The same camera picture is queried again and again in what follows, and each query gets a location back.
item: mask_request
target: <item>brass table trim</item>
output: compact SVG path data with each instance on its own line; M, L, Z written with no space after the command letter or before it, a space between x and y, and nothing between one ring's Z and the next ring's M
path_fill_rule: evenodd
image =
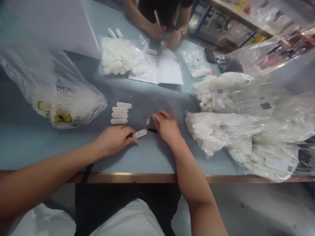
M0 170L0 178L14 172ZM80 183L83 172L77 173L67 183ZM255 175L205 175L208 183L274 183ZM315 176L292 176L285 182L315 182ZM88 183L177 183L176 174L103 173L91 172Z

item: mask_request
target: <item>paper sheet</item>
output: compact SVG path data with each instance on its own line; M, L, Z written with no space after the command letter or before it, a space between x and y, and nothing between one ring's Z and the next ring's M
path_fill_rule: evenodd
M136 66L136 69L144 70L141 75L129 73L128 78L152 84L178 84L183 85L179 64L171 57L161 55L145 55L145 60Z

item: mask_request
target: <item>black strap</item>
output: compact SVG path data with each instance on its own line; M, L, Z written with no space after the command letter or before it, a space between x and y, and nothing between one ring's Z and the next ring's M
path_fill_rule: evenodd
M84 171L84 173L83 173L83 177L82 177L82 179L81 179L81 184L86 184L86 183L87 183L88 178L89 178L90 173L91 173L91 170L92 170L92 168L93 168L93 164L94 164L94 163L88 165L88 166L85 168L85 171Z

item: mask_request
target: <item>floor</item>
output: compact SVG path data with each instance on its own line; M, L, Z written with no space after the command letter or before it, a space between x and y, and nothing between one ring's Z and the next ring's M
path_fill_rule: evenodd
M229 236L315 235L315 199L300 183L211 184ZM65 184L48 204L74 216L74 184ZM172 220L176 235L190 233L188 206L182 197Z

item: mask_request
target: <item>forearm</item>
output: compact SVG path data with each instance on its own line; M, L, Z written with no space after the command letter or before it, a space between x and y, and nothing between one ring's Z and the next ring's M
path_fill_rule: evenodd
M189 27L190 13L191 13L191 7L182 8L180 11L180 16L179 16L179 21L178 21L178 30L184 31L185 35Z
M170 145L176 162L178 185L186 201L197 204L215 203L207 180L183 138Z
M93 144L47 158L0 179L0 221L32 209L98 158Z
M124 9L125 14L131 22L138 28L147 32L151 23L141 14L132 0L124 0Z

